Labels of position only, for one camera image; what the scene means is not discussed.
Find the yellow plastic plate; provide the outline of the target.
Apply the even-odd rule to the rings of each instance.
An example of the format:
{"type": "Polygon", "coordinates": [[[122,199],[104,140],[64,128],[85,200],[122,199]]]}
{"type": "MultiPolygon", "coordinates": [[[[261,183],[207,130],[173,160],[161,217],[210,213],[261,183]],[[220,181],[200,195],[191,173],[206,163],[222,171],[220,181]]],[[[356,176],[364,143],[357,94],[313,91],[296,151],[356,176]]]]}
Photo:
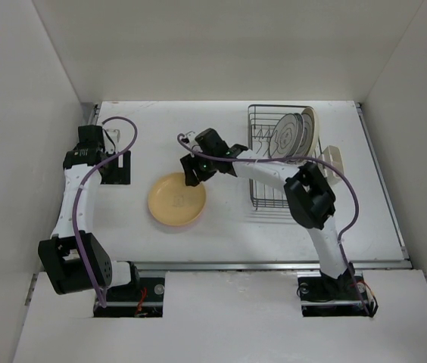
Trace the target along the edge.
{"type": "Polygon", "coordinates": [[[186,186],[185,176],[175,172],[162,176],[153,184],[147,203],[153,218],[180,222],[202,214],[207,192],[203,185],[186,186]]]}

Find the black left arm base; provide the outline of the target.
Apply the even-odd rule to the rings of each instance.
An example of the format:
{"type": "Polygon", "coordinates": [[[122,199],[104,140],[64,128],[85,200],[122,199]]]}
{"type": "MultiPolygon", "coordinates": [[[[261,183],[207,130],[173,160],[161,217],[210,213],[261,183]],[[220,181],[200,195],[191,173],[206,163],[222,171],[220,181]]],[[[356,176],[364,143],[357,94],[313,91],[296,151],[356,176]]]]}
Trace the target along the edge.
{"type": "Polygon", "coordinates": [[[98,301],[93,306],[94,318],[162,318],[164,310],[165,274],[140,275],[139,285],[112,287],[107,291],[107,306],[98,301]]]}

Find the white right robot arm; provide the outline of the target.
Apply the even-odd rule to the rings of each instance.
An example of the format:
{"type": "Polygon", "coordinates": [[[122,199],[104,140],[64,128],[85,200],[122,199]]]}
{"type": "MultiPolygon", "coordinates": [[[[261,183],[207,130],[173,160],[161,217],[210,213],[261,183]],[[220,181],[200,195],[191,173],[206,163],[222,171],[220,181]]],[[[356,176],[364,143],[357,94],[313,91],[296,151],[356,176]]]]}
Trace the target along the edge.
{"type": "Polygon", "coordinates": [[[336,196],[319,165],[328,163],[313,157],[302,157],[300,166],[287,164],[282,158],[267,159],[252,149],[229,146],[209,128],[197,134],[178,134],[177,141],[188,154],[180,159],[185,184],[195,187],[217,173],[245,178],[271,187],[285,195],[294,221],[307,229],[319,258],[323,292],[338,298],[349,289],[348,277],[354,276],[353,265],[341,244],[341,236],[357,220],[359,203],[354,198],[354,218],[340,232],[335,226],[336,196]]]}

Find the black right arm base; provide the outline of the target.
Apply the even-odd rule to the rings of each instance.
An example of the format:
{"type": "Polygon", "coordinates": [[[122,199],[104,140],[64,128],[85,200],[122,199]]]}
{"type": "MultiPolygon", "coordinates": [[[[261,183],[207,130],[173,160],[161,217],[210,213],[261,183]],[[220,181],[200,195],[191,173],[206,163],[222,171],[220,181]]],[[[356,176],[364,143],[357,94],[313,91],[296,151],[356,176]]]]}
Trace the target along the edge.
{"type": "Polygon", "coordinates": [[[304,318],[373,318],[379,309],[373,291],[358,272],[354,280],[348,271],[338,280],[314,272],[301,273],[296,293],[304,318]]]}

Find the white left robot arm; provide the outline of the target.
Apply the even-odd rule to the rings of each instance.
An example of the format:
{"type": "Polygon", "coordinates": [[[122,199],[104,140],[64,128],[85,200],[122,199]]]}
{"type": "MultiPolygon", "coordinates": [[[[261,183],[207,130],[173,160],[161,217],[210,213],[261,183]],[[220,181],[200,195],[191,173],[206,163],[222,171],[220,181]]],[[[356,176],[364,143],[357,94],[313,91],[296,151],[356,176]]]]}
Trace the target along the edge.
{"type": "Polygon", "coordinates": [[[139,295],[141,282],[131,262],[111,260],[93,234],[100,185],[129,185],[131,153],[119,150],[120,132],[103,126],[78,128],[79,141],[63,161],[65,189],[51,237],[38,254],[56,293],[95,290],[100,300],[114,288],[121,298],[139,295]]]}

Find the pink plastic plate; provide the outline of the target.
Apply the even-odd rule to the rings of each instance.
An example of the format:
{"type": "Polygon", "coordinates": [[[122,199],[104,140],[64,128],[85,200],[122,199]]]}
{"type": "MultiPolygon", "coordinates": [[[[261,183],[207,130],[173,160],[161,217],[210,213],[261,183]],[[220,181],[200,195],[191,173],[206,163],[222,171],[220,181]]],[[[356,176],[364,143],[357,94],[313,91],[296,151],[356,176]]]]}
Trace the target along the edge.
{"type": "Polygon", "coordinates": [[[155,219],[155,218],[153,218],[152,221],[155,222],[161,228],[182,229],[182,228],[192,228],[196,226],[199,222],[201,222],[202,219],[203,219],[202,216],[198,216],[197,218],[180,221],[180,222],[173,222],[170,220],[161,220],[161,219],[155,219]]]}

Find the white plate green lettered rim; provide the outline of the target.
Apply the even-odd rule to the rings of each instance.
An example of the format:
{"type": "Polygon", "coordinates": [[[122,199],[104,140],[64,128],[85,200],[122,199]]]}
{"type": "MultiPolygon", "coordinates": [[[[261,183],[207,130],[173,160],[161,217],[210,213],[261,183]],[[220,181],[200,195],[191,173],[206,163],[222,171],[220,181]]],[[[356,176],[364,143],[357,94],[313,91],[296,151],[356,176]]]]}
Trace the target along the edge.
{"type": "Polygon", "coordinates": [[[307,119],[304,119],[301,113],[295,113],[296,128],[295,128],[295,141],[289,151],[289,156],[306,156],[309,151],[310,141],[308,139],[309,129],[307,119]]]}

